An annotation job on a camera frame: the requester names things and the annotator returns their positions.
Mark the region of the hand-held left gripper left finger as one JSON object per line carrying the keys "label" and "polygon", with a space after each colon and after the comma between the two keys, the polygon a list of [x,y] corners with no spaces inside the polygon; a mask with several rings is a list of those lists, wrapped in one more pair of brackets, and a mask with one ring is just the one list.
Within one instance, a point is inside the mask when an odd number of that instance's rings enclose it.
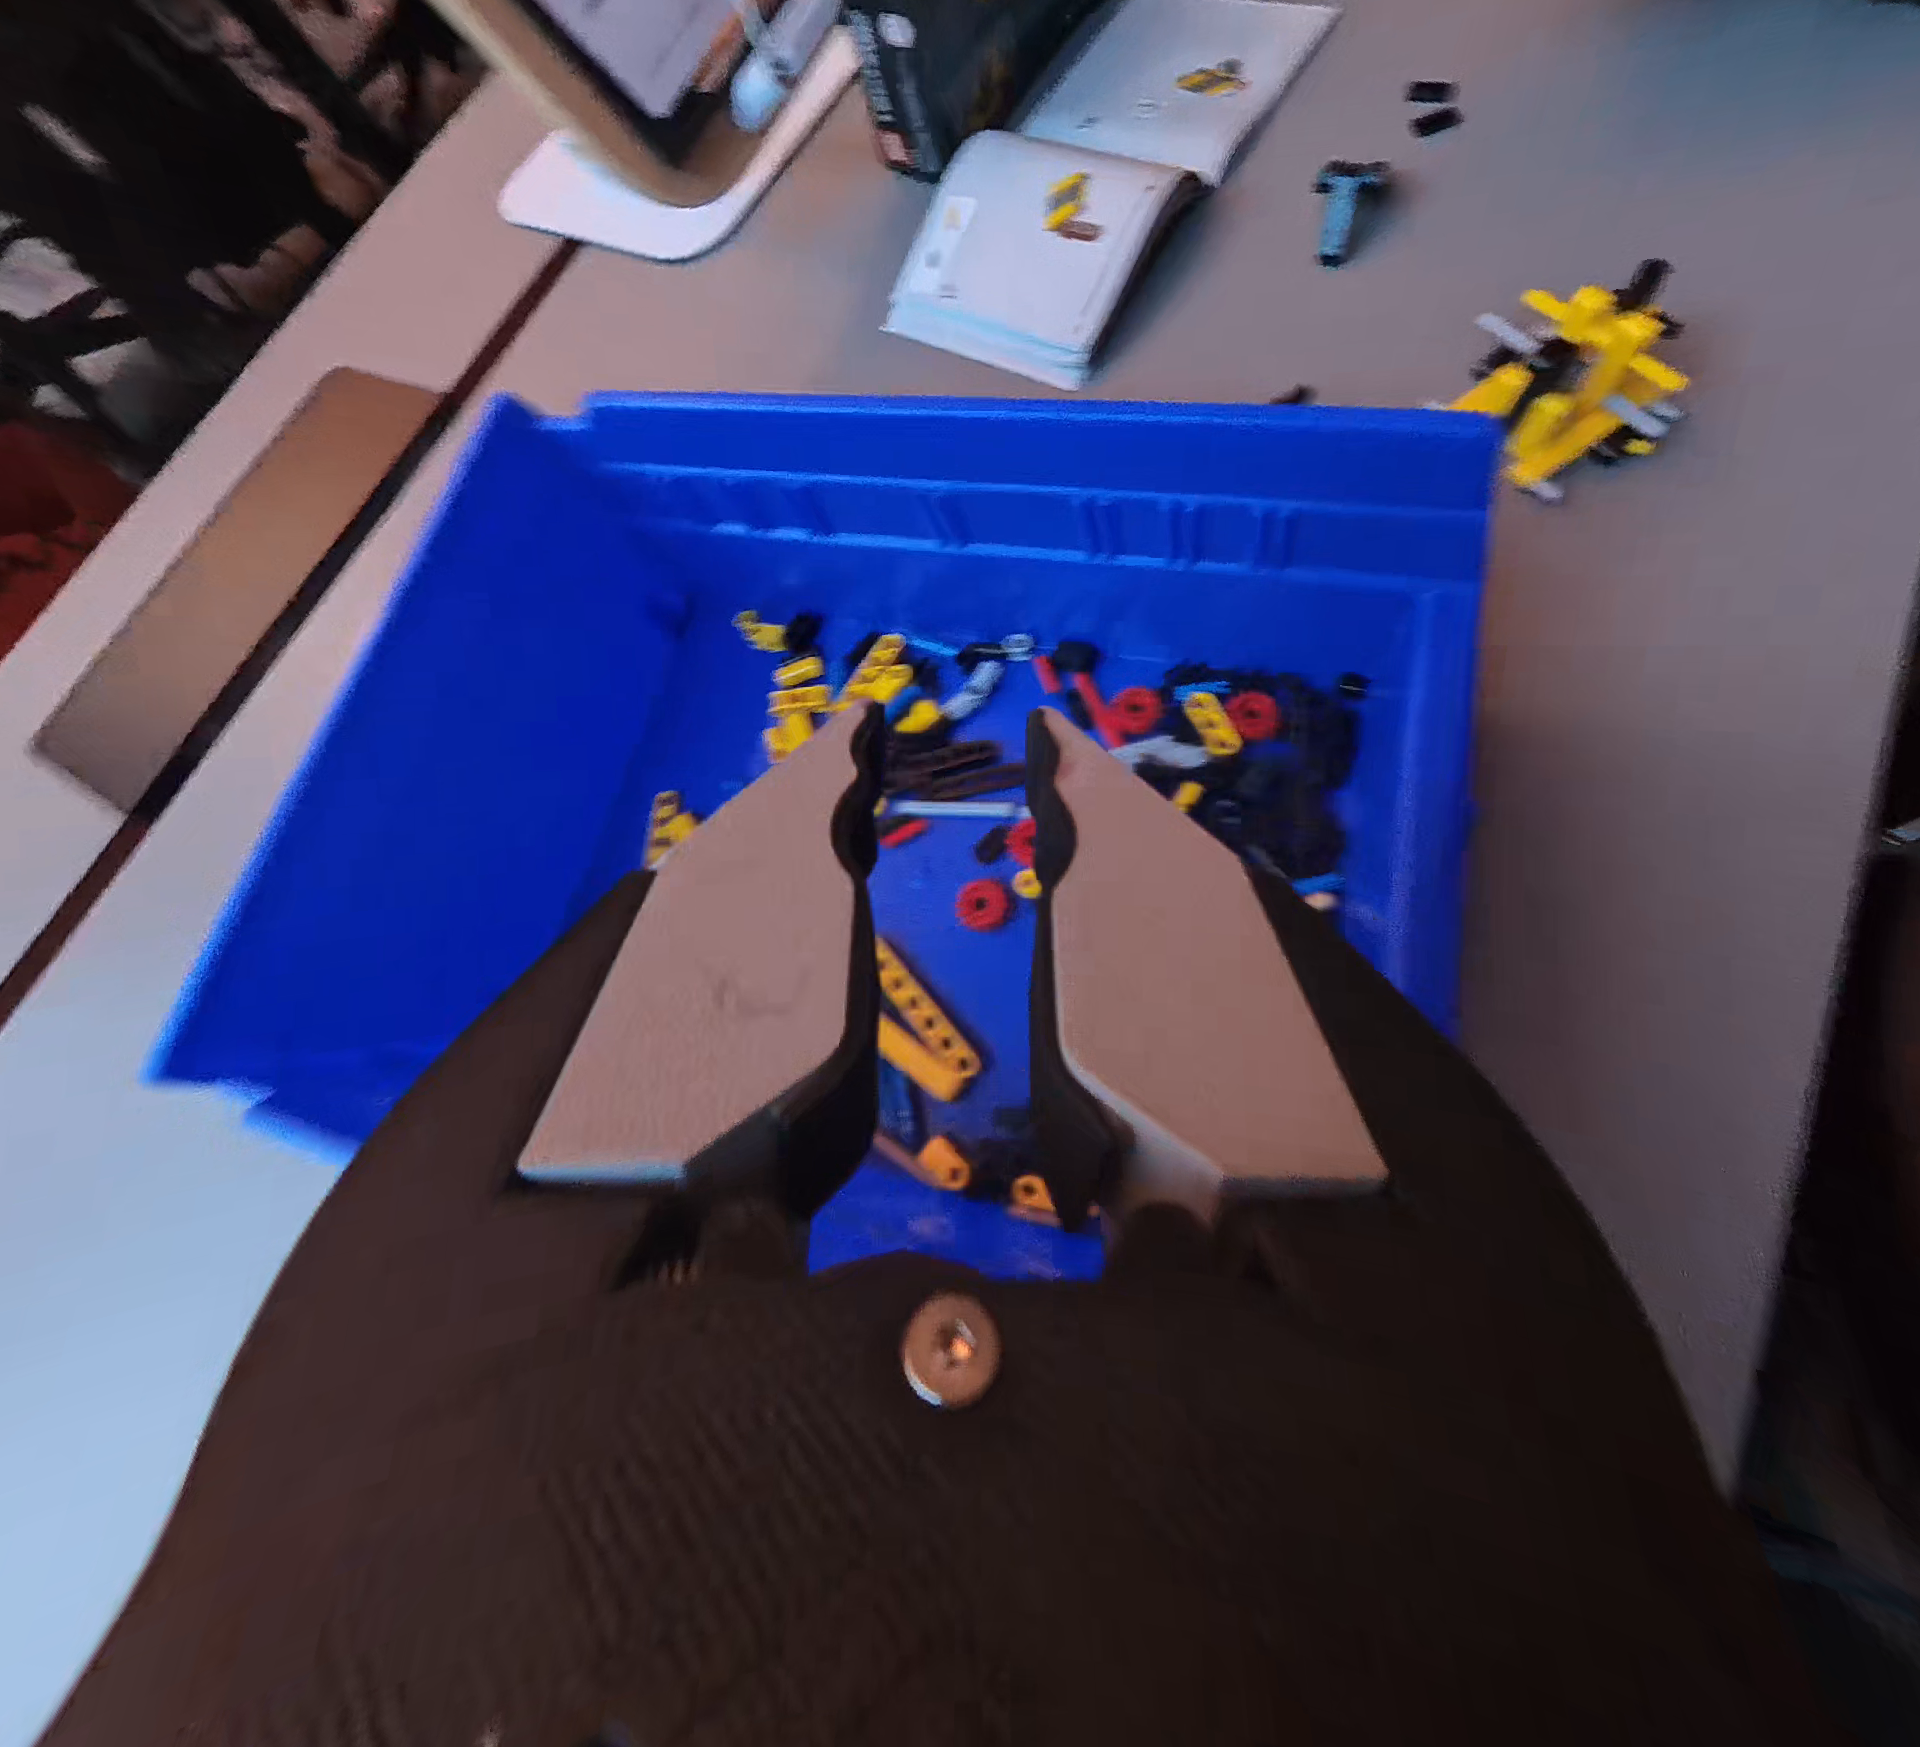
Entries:
{"label": "hand-held left gripper left finger", "polygon": [[884,743],[878,706],[833,714],[651,872],[521,1181],[813,1215],[851,1180],[878,1120]]}

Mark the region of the small dark lego assembly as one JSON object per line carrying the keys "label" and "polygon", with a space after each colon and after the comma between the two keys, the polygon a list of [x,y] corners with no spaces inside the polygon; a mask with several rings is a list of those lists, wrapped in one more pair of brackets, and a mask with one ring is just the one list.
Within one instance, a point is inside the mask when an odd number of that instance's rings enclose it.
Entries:
{"label": "small dark lego assembly", "polygon": [[1322,204],[1315,257],[1322,270],[1336,272],[1356,253],[1366,223],[1394,189],[1394,170],[1387,162],[1326,162],[1313,193]]}

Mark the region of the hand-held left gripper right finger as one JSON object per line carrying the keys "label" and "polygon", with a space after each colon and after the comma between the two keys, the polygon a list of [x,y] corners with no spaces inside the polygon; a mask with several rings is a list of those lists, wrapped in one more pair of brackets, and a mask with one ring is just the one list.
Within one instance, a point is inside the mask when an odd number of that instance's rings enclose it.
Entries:
{"label": "hand-held left gripper right finger", "polygon": [[1035,1153],[1066,1227],[1370,1196],[1389,1165],[1262,896],[1053,708],[1028,716]]}

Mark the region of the red fabric item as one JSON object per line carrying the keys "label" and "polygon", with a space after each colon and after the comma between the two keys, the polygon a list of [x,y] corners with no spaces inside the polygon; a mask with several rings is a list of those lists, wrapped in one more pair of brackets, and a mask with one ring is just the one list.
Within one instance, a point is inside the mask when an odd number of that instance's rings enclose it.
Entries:
{"label": "red fabric item", "polygon": [[133,507],[136,487],[63,424],[3,424],[3,655]]}

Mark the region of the yellow lego model assembly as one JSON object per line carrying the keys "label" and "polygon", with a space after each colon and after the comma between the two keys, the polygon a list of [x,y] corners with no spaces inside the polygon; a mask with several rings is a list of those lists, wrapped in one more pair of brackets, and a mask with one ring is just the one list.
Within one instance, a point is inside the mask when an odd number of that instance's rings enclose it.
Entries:
{"label": "yellow lego model assembly", "polygon": [[1472,385],[1424,409],[1495,420],[1501,479],[1549,507],[1565,502],[1579,470],[1611,471],[1656,455],[1685,418],[1682,395],[1692,387],[1662,357],[1682,333],[1664,307],[1671,273],[1664,257],[1651,257],[1618,289],[1524,292],[1524,320],[1476,320],[1487,348]]}

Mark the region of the open lego instruction booklet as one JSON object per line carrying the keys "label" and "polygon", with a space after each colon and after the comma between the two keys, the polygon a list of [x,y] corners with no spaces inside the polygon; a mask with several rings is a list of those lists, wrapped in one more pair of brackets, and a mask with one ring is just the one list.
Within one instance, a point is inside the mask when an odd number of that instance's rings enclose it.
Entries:
{"label": "open lego instruction booklet", "polygon": [[1167,234],[1223,184],[1340,19],[1268,0],[1117,0],[1011,129],[956,151],[884,330],[1075,391]]}

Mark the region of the white plastic tag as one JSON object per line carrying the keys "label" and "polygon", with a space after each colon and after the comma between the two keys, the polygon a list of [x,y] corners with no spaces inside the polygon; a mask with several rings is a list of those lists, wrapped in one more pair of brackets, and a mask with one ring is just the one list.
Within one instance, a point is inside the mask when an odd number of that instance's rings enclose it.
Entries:
{"label": "white plastic tag", "polygon": [[839,20],[842,0],[782,0],[755,29],[747,55],[733,73],[733,127],[763,134],[810,70]]}

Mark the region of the blue plastic bin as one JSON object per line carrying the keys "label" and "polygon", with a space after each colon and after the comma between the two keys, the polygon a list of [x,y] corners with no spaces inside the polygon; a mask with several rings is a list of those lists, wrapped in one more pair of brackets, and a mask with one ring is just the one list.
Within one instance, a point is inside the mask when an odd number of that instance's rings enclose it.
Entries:
{"label": "blue plastic bin", "polygon": [[[523,1214],[636,1217],[640,1278],[693,1278],[747,1197],[554,1188],[515,1159],[651,872],[857,704],[884,714],[867,881],[884,1069],[932,1106],[1025,1110],[986,1150],[1040,1184],[1025,733],[1111,751],[1252,874],[1308,995],[1369,961],[1450,1027],[1476,634],[1500,438],[1472,415],[934,398],[494,405],[247,866],[158,1050],[252,1088],[366,1165],[480,1141]],[[1389,1165],[1328,1001],[1308,1003]],[[1059,1215],[1059,1235],[1066,1227]]]}

